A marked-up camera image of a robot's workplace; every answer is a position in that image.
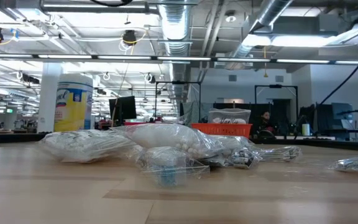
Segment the black monitor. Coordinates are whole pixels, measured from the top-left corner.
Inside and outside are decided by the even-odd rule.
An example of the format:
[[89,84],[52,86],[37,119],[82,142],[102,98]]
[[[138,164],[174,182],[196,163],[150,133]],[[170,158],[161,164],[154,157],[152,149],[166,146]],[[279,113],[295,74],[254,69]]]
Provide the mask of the black monitor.
[[353,120],[353,106],[349,103],[332,103],[334,119]]
[[110,103],[110,117],[112,118],[112,112],[116,107],[116,112],[114,114],[114,119],[112,120],[121,120],[121,119],[136,119],[136,103],[134,96],[120,97],[117,99],[109,100]]

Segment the table surface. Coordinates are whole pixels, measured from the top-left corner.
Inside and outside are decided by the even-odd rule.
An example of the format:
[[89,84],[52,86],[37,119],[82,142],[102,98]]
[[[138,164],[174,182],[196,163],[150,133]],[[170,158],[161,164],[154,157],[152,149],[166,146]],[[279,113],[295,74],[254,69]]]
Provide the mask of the table surface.
[[165,189],[127,161],[59,163],[35,143],[0,144],[0,223],[358,223],[358,174],[327,169],[358,151],[301,148],[297,162]]

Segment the person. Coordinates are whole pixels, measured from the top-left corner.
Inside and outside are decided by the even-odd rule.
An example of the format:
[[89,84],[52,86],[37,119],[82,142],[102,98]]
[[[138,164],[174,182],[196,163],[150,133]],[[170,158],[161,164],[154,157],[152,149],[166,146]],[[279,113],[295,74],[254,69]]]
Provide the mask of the person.
[[270,121],[270,112],[264,111],[260,114],[259,120],[252,126],[253,132],[252,134],[256,138],[260,131],[267,130],[271,133],[275,134],[275,126]]

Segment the orange crate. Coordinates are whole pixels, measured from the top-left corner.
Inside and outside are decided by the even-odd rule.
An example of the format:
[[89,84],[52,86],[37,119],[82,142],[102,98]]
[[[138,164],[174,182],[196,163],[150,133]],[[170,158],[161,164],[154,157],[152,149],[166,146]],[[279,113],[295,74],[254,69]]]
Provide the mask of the orange crate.
[[205,134],[218,134],[229,136],[244,136],[249,138],[252,124],[191,124],[192,128],[198,129]]

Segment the silver duct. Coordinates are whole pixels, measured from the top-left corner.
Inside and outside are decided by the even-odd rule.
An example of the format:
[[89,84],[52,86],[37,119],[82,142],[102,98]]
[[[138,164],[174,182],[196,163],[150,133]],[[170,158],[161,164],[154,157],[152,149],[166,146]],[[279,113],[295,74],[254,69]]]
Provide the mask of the silver duct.
[[[273,23],[280,17],[284,10],[290,6],[293,0],[264,0],[260,6],[260,11],[256,17],[256,20],[247,27],[247,33],[242,43],[232,52],[230,57],[244,58],[255,46],[247,43],[247,35],[261,27],[272,26]],[[227,63],[225,69],[242,69],[244,65],[242,63]]]
[[[159,5],[161,15],[162,32],[166,40],[185,40],[188,37],[190,6],[182,5]],[[166,43],[165,49],[169,56],[188,56],[189,45],[182,43]],[[170,65],[171,81],[186,81],[187,64],[171,63]],[[183,86],[174,85],[172,87],[172,95],[175,98],[182,98]]]

